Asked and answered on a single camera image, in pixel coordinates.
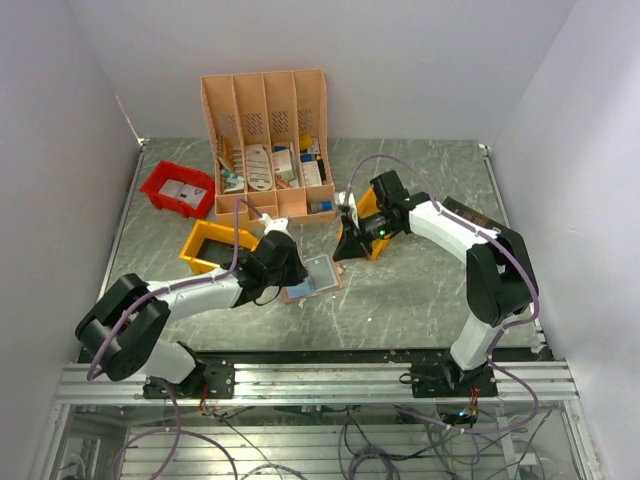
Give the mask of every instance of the compartment organizer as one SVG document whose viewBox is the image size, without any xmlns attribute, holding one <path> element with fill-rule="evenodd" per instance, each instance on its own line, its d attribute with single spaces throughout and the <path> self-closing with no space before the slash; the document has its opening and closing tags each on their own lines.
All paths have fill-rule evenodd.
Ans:
<svg viewBox="0 0 640 480">
<path fill-rule="evenodd" d="M 219 223 L 233 226 L 238 198 L 293 224 L 335 219 L 322 70 L 202 77 L 201 96 L 214 152 Z M 313 153 L 301 155 L 301 136 L 307 145 L 312 139 Z M 246 205 L 238 219 L 240 228 L 261 227 Z"/>
</svg>

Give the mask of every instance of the perforated vent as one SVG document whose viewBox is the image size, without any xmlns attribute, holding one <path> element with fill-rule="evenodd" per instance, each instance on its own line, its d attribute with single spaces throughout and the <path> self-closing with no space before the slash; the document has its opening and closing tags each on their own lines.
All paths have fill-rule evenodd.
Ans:
<svg viewBox="0 0 640 480">
<path fill-rule="evenodd" d="M 238 130 L 236 129 L 236 117 L 235 115 L 224 115 L 216 117 L 218 125 L 220 126 L 220 134 L 223 137 L 237 137 Z"/>
<path fill-rule="evenodd" d="M 280 110 L 271 113 L 271 124 L 275 133 L 289 132 L 289 112 Z"/>
<path fill-rule="evenodd" d="M 298 128 L 301 132 L 311 132 L 315 130 L 316 115 L 310 108 L 298 110 Z"/>
<path fill-rule="evenodd" d="M 249 135 L 262 135 L 262 114 L 247 113 L 244 116 L 244 125 Z"/>
</svg>

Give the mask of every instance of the yellow bin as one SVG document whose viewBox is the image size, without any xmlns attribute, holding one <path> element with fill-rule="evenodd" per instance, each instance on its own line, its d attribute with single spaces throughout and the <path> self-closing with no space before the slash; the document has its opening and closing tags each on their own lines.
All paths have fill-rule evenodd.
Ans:
<svg viewBox="0 0 640 480">
<path fill-rule="evenodd" d="M 253 251 L 258 246 L 258 239 L 246 230 L 238 230 L 238 238 L 240 240 L 240 247 L 242 248 Z M 217 223 L 206 222 L 204 220 L 196 221 L 187 242 L 184 244 L 184 247 L 182 247 L 182 252 L 180 252 L 180 258 L 189 264 L 191 270 L 195 274 L 207 273 L 219 266 L 216 263 L 197 257 L 198 252 L 202 247 L 202 243 L 206 239 L 233 245 L 235 241 L 234 229 L 232 227 L 225 227 L 224 225 L 218 225 Z"/>
</svg>

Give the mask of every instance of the metal frame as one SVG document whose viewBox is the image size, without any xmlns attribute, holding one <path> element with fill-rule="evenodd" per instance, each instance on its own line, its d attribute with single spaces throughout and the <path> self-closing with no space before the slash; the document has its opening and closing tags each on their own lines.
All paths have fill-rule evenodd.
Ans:
<svg viewBox="0 0 640 480">
<path fill-rule="evenodd" d="M 98 297 L 106 290 L 114 259 L 124 228 L 125 220 L 135 191 L 140 168 L 145 154 L 146 141 L 142 142 L 120 222 L 114 237 L 105 276 Z M 499 207 L 508 219 L 504 204 L 493 175 L 488 152 L 482 155 Z M 536 323 L 540 346 L 535 353 L 546 347 L 542 327 Z M 527 382 L 543 402 L 557 402 L 563 407 L 563 418 L 569 434 L 574 461 L 582 470 L 584 480 L 602 480 L 604 475 L 594 450 L 578 392 L 569 368 L 564 361 L 499 362 L 507 371 Z M 409 371 L 409 363 L 316 363 L 316 364 L 265 364 L 236 363 L 234 397 L 229 400 L 213 400 L 219 406 L 273 406 L 273 405 L 335 405 L 335 404 L 433 404 L 467 402 L 467 398 L 414 399 L 409 385 L 398 382 L 401 374 Z M 86 381 L 87 365 L 73 364 L 62 372 L 53 408 L 32 470 L 31 478 L 51 480 L 55 478 L 66 434 L 76 406 L 163 406 L 165 400 L 148 400 L 142 396 L 146 377 L 134 375 L 125 381 L 113 383 L 99 378 L 91 384 Z M 496 372 L 497 397 L 483 398 L 483 403 L 495 405 L 504 402 L 529 402 L 529 393 L 508 376 Z M 198 400 L 180 399 L 181 407 L 193 407 Z"/>
</svg>

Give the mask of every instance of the table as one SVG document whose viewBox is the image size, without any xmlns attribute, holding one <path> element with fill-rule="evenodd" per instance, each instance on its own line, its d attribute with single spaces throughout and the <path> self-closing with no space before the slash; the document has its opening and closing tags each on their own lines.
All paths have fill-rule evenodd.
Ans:
<svg viewBox="0 0 640 480">
<path fill-rule="evenodd" d="M 375 153 L 409 160 L 433 184 L 440 199 L 447 195 L 504 223 L 490 165 L 471 141 L 330 139 L 329 162 L 336 191 L 346 186 L 355 163 Z M 108 284 L 135 272 L 144 280 L 169 280 L 192 274 L 179 254 L 194 223 L 168 210 L 156 210 L 139 192 L 160 160 L 213 174 L 206 138 L 152 138 L 143 147 L 134 191 Z M 374 176 L 396 169 L 410 192 L 422 189 L 400 165 L 380 159 L 363 166 L 354 182 L 359 198 Z M 213 213 L 208 220 L 214 221 Z M 292 227 L 303 258 L 331 255 L 340 221 Z M 346 260 L 344 288 L 284 304 L 279 299 L 215 310 L 168 325 L 163 338 L 181 340 L 195 350 L 336 350 L 449 347 L 467 319 L 462 264 L 439 246 L 412 235 L 398 235 L 378 260 Z M 514 328 L 501 346 L 535 347 L 533 325 Z"/>
</svg>

